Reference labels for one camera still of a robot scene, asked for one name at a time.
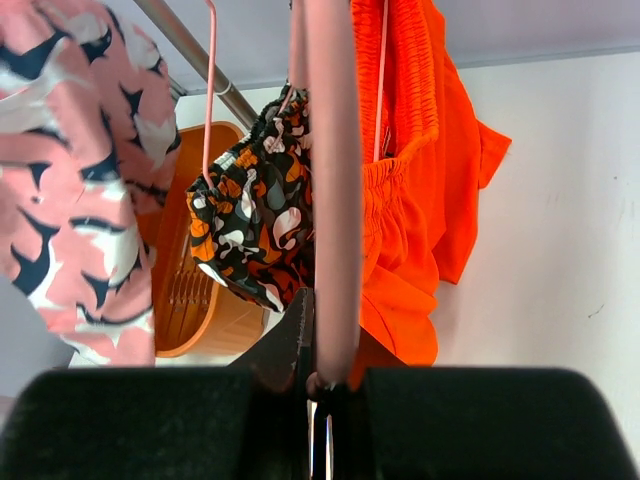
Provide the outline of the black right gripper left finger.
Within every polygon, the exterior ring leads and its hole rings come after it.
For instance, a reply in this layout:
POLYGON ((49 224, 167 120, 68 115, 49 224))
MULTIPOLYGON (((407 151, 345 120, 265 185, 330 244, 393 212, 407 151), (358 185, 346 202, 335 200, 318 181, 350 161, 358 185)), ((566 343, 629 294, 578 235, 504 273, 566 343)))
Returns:
POLYGON ((53 370, 1 432, 5 479, 306 479, 315 299, 226 367, 53 370))

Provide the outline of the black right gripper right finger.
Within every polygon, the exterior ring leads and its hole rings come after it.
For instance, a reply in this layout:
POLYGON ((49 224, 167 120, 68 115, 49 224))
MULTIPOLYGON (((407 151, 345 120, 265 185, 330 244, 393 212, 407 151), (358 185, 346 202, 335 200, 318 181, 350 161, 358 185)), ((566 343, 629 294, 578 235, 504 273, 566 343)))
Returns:
POLYGON ((555 368, 375 368, 333 415, 337 479, 636 479, 595 385, 555 368))

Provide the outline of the pink navy patterned shorts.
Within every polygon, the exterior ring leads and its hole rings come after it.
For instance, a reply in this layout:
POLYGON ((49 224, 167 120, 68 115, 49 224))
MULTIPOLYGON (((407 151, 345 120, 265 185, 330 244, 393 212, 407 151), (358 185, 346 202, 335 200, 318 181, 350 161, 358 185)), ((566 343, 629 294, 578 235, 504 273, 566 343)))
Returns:
POLYGON ((151 253, 180 148, 155 42, 99 1, 1 5, 1 271, 83 364, 155 361, 151 253))

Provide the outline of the pink wire hanger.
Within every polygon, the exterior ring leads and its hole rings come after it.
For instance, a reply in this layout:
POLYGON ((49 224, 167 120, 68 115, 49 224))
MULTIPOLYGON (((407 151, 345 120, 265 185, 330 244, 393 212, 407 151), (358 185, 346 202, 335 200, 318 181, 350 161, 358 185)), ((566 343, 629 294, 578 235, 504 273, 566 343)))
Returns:
POLYGON ((290 82, 309 93, 315 227, 311 399, 349 378, 360 336, 362 153, 355 44, 346 1, 292 4, 290 82))

